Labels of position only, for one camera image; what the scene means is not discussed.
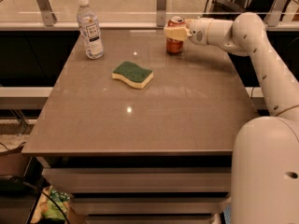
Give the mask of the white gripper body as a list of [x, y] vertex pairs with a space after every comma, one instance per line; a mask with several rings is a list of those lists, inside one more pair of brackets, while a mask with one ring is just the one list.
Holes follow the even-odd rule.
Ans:
[[207, 34], [212, 19], [210, 18], [199, 18], [192, 20], [188, 23], [187, 28], [189, 29], [189, 40], [196, 45], [207, 45]]

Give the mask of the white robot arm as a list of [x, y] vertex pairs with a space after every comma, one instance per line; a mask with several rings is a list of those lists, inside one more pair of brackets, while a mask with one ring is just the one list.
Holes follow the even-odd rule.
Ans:
[[235, 139], [231, 224], [299, 224], [299, 82], [271, 45], [263, 20], [198, 18], [164, 27], [164, 35], [250, 57], [268, 114]]

